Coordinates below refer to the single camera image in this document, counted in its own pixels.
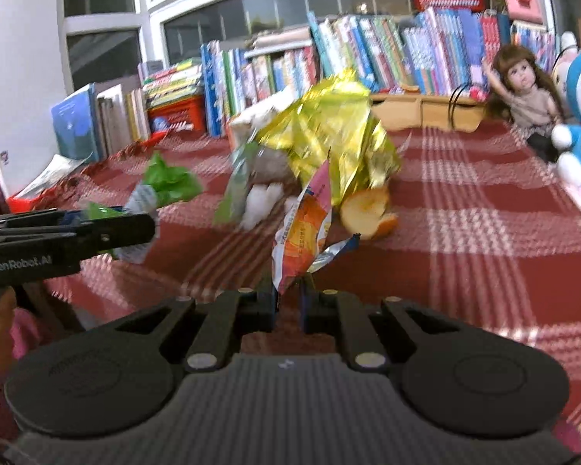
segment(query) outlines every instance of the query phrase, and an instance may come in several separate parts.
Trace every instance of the white wall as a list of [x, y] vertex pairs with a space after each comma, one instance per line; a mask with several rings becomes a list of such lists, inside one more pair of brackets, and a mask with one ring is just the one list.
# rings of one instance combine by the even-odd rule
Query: white wall
[[0, 0], [0, 184], [16, 193], [57, 152], [50, 108], [66, 96], [62, 0]]

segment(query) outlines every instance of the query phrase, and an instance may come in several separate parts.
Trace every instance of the brown hair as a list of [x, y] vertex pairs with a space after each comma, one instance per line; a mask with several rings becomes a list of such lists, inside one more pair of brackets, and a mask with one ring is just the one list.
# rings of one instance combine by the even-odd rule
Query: brown hair
[[[546, 89], [555, 102], [559, 114], [562, 119], [564, 118], [564, 109], [561, 105], [559, 99], [558, 91], [553, 82], [553, 79], [545, 71], [540, 69], [536, 64], [536, 57], [533, 52], [529, 49], [522, 47], [520, 45], [507, 44], [502, 45], [497, 55], [493, 61], [493, 69], [499, 73], [501, 77], [501, 82], [508, 91], [514, 91], [512, 85], [508, 80], [508, 71], [516, 63], [520, 61], [527, 61], [533, 68], [533, 72], [536, 75], [536, 85], [541, 89]], [[504, 119], [510, 122], [512, 120], [512, 114], [510, 113], [510, 108], [501, 99], [501, 97], [491, 89], [488, 94], [485, 105], [485, 116], [489, 119]]]

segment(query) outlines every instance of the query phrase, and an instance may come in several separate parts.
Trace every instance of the gold foil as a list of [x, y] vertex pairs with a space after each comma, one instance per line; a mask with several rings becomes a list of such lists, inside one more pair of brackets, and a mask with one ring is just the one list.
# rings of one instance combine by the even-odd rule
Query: gold foil
[[355, 72], [322, 80], [256, 134], [284, 150], [303, 186], [329, 154], [332, 205], [356, 190], [381, 187], [400, 169], [396, 148], [370, 111], [370, 91]]

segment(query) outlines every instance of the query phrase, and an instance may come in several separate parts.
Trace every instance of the plaid blanket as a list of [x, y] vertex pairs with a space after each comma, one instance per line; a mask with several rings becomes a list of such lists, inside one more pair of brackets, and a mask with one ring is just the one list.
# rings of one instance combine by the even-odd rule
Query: plaid blanket
[[[472, 134], [422, 129], [394, 133], [404, 167], [391, 181], [400, 227], [362, 243], [316, 274], [320, 288], [366, 302], [387, 295], [541, 348], [571, 380], [565, 414], [581, 429], [581, 212], [525, 142], [501, 124]], [[199, 174], [207, 191], [161, 210], [162, 237], [143, 266], [99, 256], [80, 274], [47, 282], [54, 295], [101, 320], [176, 295], [212, 300], [222, 289], [254, 286], [270, 266], [281, 206], [253, 231], [212, 227], [230, 169], [227, 143], [174, 135], [157, 146], [171, 164]], [[64, 186], [43, 206], [82, 200], [121, 205], [141, 178], [150, 150], [116, 158]], [[330, 240], [347, 236], [334, 224]], [[325, 337], [304, 337], [296, 297], [283, 301], [278, 327], [252, 334], [245, 351], [332, 351]]]

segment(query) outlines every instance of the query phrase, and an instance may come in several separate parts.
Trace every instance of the plush toy foot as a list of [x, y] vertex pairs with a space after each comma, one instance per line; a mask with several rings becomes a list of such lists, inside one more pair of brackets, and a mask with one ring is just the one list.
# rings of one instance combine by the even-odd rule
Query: plush toy foot
[[555, 124], [551, 132], [551, 141], [558, 150], [566, 150], [572, 145], [572, 134], [565, 124]]
[[557, 169], [562, 180], [581, 186], [581, 163], [572, 152], [565, 152], [559, 156]]

